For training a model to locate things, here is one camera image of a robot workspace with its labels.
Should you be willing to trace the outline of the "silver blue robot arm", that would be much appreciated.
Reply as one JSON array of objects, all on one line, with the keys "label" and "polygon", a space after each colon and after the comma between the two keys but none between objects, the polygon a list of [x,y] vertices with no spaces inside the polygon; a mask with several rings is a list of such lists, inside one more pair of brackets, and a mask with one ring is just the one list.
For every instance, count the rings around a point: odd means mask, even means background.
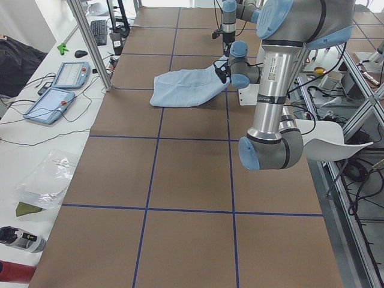
[{"label": "silver blue robot arm", "polygon": [[238,145],[246,169],[285,169],[300,160],[302,134],[285,107],[294,60],[302,48],[345,43],[352,33],[354,12],[354,1],[266,1],[257,19],[257,36],[265,52],[262,70],[247,64],[245,42],[231,45],[232,86],[260,84],[253,124]]},{"label": "silver blue robot arm", "polygon": [[236,21],[257,23],[261,12],[261,2],[256,0],[227,0],[223,1],[221,12],[221,25],[218,33],[223,39],[223,53],[229,56],[229,50],[236,37]]}]

